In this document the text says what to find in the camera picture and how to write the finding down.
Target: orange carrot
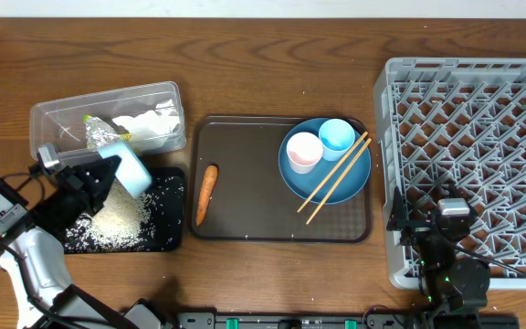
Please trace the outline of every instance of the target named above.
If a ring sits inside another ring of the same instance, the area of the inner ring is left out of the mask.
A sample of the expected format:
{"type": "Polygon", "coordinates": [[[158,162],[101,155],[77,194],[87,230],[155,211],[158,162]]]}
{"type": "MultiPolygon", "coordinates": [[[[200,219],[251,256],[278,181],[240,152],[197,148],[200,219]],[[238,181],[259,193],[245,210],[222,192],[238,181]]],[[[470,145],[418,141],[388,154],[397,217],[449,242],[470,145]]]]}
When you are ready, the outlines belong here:
{"type": "Polygon", "coordinates": [[[218,178],[218,168],[215,165],[209,165],[205,171],[205,178],[202,180],[200,188],[200,197],[198,198],[198,213],[196,214],[196,225],[202,224],[208,210],[208,203],[212,191],[215,189],[216,179],[218,178]]]}

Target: clear plastic container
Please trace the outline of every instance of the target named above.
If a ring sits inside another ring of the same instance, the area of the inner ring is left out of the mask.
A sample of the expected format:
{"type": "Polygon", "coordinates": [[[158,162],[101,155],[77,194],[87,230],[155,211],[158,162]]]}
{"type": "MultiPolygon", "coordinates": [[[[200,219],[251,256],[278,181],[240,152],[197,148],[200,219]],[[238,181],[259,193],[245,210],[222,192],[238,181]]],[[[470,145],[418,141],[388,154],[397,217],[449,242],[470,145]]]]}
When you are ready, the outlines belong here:
{"type": "Polygon", "coordinates": [[[180,92],[175,83],[160,82],[36,104],[30,112],[30,152],[36,160],[38,146],[53,143],[58,150],[58,159],[64,165],[93,161],[100,156],[94,149],[87,148],[85,115],[111,123],[113,118],[122,115],[135,117],[168,101],[173,102],[180,125],[172,133],[129,141],[129,144],[138,155],[179,150],[186,145],[180,92]]]}

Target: white wall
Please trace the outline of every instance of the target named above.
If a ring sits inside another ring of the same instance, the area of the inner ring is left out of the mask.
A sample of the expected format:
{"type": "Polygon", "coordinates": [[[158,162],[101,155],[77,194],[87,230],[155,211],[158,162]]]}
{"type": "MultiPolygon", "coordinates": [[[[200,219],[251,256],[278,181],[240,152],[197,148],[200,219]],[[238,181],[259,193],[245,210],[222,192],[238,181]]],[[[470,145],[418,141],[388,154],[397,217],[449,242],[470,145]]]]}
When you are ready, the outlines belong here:
{"type": "Polygon", "coordinates": [[[0,16],[526,18],[526,0],[0,0],[0,16]]]}

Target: blue cup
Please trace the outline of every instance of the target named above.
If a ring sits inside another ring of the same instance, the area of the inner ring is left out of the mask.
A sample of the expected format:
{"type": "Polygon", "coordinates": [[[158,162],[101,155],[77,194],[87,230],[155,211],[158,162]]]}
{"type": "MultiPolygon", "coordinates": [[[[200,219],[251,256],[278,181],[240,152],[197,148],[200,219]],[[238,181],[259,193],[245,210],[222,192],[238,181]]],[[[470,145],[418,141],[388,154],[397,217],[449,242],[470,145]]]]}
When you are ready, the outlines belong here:
{"type": "Polygon", "coordinates": [[[325,122],[318,133],[324,148],[322,158],[326,161],[340,159],[354,144],[354,129],[341,119],[330,119],[325,122]]]}

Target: pink cup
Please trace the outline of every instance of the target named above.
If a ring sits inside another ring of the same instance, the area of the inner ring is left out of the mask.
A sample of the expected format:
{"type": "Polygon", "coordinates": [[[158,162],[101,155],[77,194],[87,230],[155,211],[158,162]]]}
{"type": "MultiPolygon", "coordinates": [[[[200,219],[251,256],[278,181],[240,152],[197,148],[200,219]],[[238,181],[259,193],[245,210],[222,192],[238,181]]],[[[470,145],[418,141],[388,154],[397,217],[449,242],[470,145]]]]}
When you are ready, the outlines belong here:
{"type": "Polygon", "coordinates": [[[288,140],[289,166],[298,174],[307,174],[324,152],[320,138],[313,133],[296,133],[288,140]]]}

